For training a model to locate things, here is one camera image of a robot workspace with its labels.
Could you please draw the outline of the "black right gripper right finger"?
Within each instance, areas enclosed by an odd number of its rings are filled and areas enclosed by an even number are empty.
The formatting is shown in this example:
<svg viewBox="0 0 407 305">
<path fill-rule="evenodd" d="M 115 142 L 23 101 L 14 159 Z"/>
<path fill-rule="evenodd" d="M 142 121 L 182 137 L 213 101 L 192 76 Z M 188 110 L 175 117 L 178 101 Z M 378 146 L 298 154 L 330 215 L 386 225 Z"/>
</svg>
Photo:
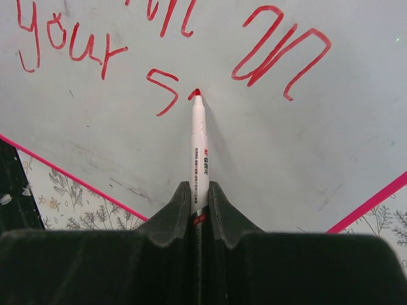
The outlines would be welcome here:
<svg viewBox="0 0 407 305">
<path fill-rule="evenodd" d="M 406 277 L 374 236 L 267 233 L 209 186 L 212 304 L 405 304 Z"/>
</svg>

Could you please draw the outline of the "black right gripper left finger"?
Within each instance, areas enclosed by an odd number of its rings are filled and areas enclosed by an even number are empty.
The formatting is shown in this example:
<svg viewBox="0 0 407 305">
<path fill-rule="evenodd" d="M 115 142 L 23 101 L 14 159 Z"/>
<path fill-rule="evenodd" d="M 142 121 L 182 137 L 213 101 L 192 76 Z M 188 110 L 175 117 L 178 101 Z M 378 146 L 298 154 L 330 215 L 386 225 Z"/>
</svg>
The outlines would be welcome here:
<svg viewBox="0 0 407 305">
<path fill-rule="evenodd" d="M 2 304 L 191 304 L 190 185 L 134 230 L 1 235 Z"/>
</svg>

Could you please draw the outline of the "white red whiteboard marker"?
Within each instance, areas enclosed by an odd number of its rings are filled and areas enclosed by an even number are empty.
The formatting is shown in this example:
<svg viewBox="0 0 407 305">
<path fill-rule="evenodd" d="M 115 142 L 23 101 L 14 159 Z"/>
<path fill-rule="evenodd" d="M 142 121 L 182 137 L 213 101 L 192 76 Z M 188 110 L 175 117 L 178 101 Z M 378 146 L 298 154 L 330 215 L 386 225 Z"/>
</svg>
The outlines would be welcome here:
<svg viewBox="0 0 407 305">
<path fill-rule="evenodd" d="M 191 244 L 193 245 L 193 304 L 208 304 L 207 206 L 209 204 L 209 152 L 206 113 L 200 90 L 194 92 L 191 130 Z"/>
</svg>

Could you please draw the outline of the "pink framed whiteboard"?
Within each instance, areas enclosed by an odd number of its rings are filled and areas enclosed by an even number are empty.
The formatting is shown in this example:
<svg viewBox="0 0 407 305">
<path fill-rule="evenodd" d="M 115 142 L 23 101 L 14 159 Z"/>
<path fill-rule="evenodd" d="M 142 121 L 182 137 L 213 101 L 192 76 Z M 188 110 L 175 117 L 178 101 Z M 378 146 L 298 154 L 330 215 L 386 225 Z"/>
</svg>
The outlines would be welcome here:
<svg viewBox="0 0 407 305">
<path fill-rule="evenodd" d="M 153 215 L 340 229 L 406 172 L 405 1 L 2 1 L 1 136 Z"/>
</svg>

